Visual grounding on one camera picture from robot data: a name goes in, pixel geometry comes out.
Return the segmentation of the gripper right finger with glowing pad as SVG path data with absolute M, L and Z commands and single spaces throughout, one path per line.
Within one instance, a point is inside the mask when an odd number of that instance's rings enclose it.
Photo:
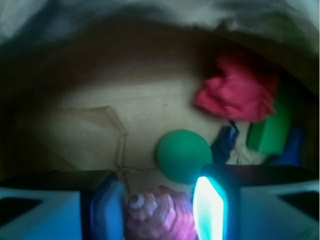
M 203 167 L 192 207 L 200 240 L 317 240 L 319 176 L 289 165 Z

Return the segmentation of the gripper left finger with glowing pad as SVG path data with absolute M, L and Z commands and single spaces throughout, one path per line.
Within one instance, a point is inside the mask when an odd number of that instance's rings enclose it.
M 112 170 L 29 172 L 0 183 L 0 237 L 121 240 L 124 208 Z

